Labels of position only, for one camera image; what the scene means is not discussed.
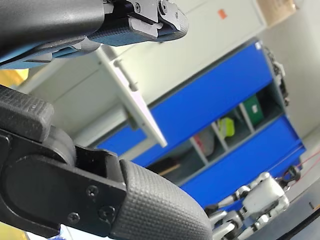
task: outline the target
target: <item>cardboard box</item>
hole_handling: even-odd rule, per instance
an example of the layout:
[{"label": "cardboard box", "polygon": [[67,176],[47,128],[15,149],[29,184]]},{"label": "cardboard box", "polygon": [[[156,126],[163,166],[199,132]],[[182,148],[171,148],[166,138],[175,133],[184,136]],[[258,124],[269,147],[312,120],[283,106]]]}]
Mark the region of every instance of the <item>cardboard box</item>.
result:
[{"label": "cardboard box", "polygon": [[297,9],[294,0],[256,0],[269,28],[281,23]]}]

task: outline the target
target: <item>white wall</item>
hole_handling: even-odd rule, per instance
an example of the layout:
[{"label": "white wall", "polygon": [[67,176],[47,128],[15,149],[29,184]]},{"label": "white wall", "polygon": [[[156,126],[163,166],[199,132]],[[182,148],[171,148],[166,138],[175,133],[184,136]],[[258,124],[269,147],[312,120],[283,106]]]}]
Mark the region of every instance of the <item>white wall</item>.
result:
[{"label": "white wall", "polygon": [[299,0],[300,10],[260,38],[286,69],[290,119],[301,137],[320,125],[320,1]]}]

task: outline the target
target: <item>blue panel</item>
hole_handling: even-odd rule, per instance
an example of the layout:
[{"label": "blue panel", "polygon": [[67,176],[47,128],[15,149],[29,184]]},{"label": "blue panel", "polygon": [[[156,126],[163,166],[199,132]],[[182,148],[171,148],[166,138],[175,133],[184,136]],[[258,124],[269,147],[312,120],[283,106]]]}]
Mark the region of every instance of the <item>blue panel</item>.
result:
[{"label": "blue panel", "polygon": [[[251,140],[245,142],[223,160],[217,162],[181,188],[195,198],[201,206],[217,203],[248,184],[261,172],[268,171],[294,148],[302,146],[288,119],[281,116]],[[297,159],[291,155],[272,169],[279,174]]]},{"label": "blue panel", "polygon": [[131,127],[126,126],[101,143],[98,148],[121,155],[144,139],[146,139],[146,135],[141,129],[134,131]]},{"label": "blue panel", "polygon": [[[244,48],[151,110],[168,146],[155,145],[134,162],[144,167],[149,165],[271,81],[262,50],[257,50],[255,44]],[[140,131],[126,127],[98,148],[120,155],[141,139]]]}]

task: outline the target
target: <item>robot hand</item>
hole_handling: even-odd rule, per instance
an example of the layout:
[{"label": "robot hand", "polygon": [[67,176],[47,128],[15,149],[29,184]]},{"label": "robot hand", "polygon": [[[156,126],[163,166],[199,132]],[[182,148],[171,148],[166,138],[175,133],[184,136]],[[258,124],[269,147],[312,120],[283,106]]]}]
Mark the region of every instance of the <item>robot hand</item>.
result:
[{"label": "robot hand", "polygon": [[[226,197],[217,204],[205,208],[213,228],[214,240],[245,240],[276,216],[289,207],[285,194],[289,182],[300,179],[300,171],[291,166],[285,173],[289,177],[272,178],[268,172],[261,173],[250,184],[240,187],[234,194]],[[242,200],[242,208],[238,211],[218,211],[220,208]],[[251,226],[242,230],[244,220],[251,218]]]},{"label": "robot hand", "polygon": [[0,9],[0,69],[81,56],[101,44],[175,40],[189,28],[168,0],[2,0]]}]

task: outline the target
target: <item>black gripper pad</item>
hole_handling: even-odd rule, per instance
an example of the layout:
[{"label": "black gripper pad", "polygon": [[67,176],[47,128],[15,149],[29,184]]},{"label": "black gripper pad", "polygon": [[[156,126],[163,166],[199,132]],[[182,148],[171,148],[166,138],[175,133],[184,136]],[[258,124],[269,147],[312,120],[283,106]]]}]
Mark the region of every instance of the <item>black gripper pad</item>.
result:
[{"label": "black gripper pad", "polygon": [[0,85],[0,129],[42,143],[53,115],[50,103]]}]

